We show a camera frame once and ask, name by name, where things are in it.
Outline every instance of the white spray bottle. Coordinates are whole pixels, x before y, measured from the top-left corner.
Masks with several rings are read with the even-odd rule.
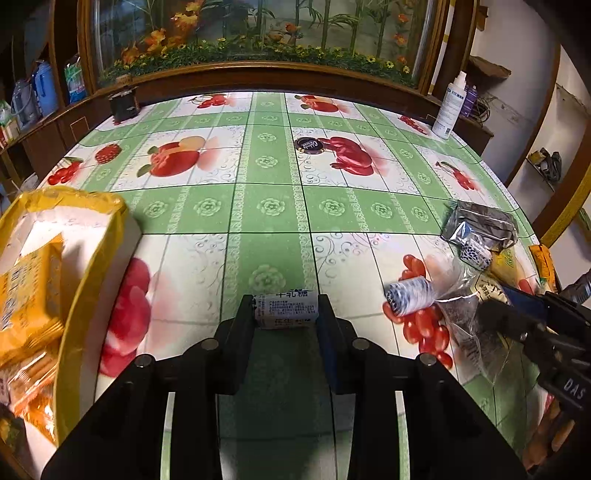
[[[438,137],[448,139],[456,124],[457,117],[466,100],[466,72],[460,72],[453,83],[447,86],[447,92],[441,103],[437,120],[433,124],[433,133]]]

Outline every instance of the blue bottle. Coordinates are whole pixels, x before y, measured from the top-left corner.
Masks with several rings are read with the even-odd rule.
[[[51,65],[42,61],[34,74],[35,90],[43,116],[51,115],[58,108],[56,87],[53,83]]]

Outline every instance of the purple bottle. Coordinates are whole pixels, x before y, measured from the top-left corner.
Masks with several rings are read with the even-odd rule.
[[[470,87],[466,85],[466,99],[464,100],[462,110],[460,110],[460,115],[469,116],[477,98],[478,92],[476,91],[476,87],[474,85],[471,85]]]

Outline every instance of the glass display cabinet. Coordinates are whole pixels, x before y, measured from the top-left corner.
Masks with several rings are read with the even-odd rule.
[[[416,86],[436,0],[94,0],[98,87],[120,75],[268,60],[332,66]]]

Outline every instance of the orange package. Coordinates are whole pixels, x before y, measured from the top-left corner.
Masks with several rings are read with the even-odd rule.
[[[60,341],[56,340],[3,372],[8,380],[10,408],[15,415],[20,415],[27,404],[54,381],[59,350]]]
[[[0,369],[61,337],[61,234],[0,276]]]
[[[46,386],[31,400],[19,416],[39,430],[51,443],[56,444],[53,414],[53,383]]]

